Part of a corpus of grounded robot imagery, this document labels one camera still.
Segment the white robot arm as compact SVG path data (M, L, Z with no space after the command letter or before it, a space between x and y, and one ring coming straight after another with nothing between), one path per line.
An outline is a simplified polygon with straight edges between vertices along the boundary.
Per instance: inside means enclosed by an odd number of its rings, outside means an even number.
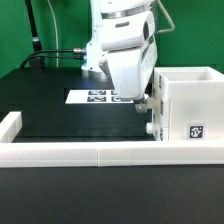
M145 91L157 61L156 0L90 0L92 35L82 74L110 78L121 100L148 110Z

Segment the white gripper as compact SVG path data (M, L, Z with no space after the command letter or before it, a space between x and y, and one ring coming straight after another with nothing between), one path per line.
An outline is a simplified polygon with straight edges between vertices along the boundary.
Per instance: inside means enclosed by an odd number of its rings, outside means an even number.
M116 19L103 19L99 67L112 78L117 95L135 100L138 113L146 113L144 95L157 60L155 21L151 11Z

